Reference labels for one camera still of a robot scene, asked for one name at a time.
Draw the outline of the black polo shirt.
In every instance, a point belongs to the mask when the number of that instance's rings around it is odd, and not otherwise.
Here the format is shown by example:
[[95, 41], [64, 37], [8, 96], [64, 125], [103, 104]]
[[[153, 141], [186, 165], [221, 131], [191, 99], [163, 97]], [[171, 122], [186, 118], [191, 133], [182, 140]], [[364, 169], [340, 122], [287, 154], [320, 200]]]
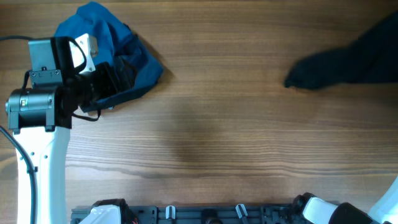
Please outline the black polo shirt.
[[319, 90], [340, 83], [396, 82], [397, 12], [393, 12], [346, 47], [299, 60], [284, 86]]

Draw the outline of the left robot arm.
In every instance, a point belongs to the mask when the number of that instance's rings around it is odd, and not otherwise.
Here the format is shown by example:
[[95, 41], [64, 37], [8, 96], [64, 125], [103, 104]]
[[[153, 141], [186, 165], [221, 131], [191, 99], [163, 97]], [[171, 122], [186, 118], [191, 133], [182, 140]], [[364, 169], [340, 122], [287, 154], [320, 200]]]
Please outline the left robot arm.
[[19, 223], [65, 223], [65, 161], [76, 110], [117, 94], [116, 74], [94, 64], [92, 35], [29, 39], [32, 68], [6, 101], [4, 135], [18, 155]]

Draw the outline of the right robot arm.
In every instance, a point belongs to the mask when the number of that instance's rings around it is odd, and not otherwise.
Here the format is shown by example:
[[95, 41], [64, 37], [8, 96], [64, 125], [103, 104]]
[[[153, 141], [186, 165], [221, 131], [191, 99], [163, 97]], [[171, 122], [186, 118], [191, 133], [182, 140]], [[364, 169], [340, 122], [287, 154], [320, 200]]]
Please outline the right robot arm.
[[335, 205], [307, 192], [295, 198], [291, 214], [313, 224], [397, 224], [397, 180], [367, 213], [348, 202]]

